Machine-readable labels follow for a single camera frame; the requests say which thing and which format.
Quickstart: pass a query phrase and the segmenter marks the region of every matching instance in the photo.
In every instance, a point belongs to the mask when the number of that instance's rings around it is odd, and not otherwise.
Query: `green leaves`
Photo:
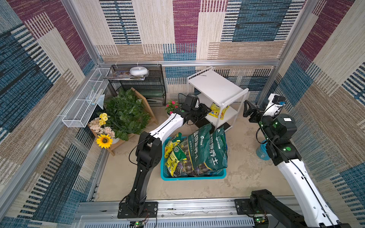
[[[124,140],[124,141],[128,141],[128,134],[123,132],[123,131],[119,131],[119,130],[116,130],[115,131],[115,137],[116,138],[120,138],[121,140]]]
[[[105,106],[115,137],[125,141],[128,134],[141,134],[151,119],[143,110],[142,99],[137,99],[132,90],[120,90],[119,95],[106,101]]]

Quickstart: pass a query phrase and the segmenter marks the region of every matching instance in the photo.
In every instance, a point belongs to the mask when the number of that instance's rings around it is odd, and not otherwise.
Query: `wooden board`
[[[155,122],[157,125],[158,125],[158,120],[157,120],[157,118],[155,117],[155,115],[154,115],[154,113],[152,112],[152,109],[151,109],[151,107],[150,107],[150,105],[148,104],[148,102],[147,102],[147,99],[144,97],[144,96],[142,96],[137,90],[135,90],[134,88],[131,88],[131,90],[132,91],[134,91],[134,93],[135,93],[135,95],[136,95],[136,97],[138,97],[139,99],[142,99],[142,103],[143,103],[143,109],[150,115],[150,117],[151,117],[151,119],[149,120],[149,123],[151,123],[151,122]],[[96,137],[96,138],[98,138],[99,137],[99,135],[93,130],[93,129],[90,129],[91,130],[91,132],[94,134],[94,136]],[[128,135],[128,138],[130,139],[131,137],[133,137],[135,134],[129,134]],[[107,149],[107,151],[111,154],[111,155],[113,155],[113,156],[115,156],[115,153],[113,152],[113,150],[115,149],[115,148],[117,148],[117,147],[119,147],[120,145],[122,145],[123,143],[124,143],[125,141],[124,140],[119,140],[117,143],[115,143],[115,144],[112,144],[109,148],[106,148]]]

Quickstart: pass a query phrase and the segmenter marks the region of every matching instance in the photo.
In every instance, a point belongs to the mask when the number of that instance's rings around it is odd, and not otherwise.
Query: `blue cup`
[[[260,147],[256,151],[257,156],[265,161],[270,160],[270,157],[268,156],[268,153],[266,152],[266,144],[267,143],[261,144]]]

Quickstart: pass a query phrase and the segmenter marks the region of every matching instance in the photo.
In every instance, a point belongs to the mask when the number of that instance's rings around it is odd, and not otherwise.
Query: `white flower pot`
[[[115,144],[115,143],[117,143],[119,140],[120,140],[120,138],[113,139],[112,145]]]

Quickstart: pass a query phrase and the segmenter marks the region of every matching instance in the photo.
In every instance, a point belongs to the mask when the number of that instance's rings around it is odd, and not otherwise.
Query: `carpet wall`
[[[0,191],[93,62],[60,0],[0,0]],[[64,128],[0,227],[67,227],[101,153],[89,129]]]
[[[364,31],[365,1],[320,0],[269,92],[287,98],[293,143],[352,227],[365,227]]]
[[[75,0],[101,59],[187,61],[276,59],[305,0]],[[225,67],[225,77],[249,87],[255,101],[272,66]],[[200,67],[166,67],[167,97],[186,92]]]

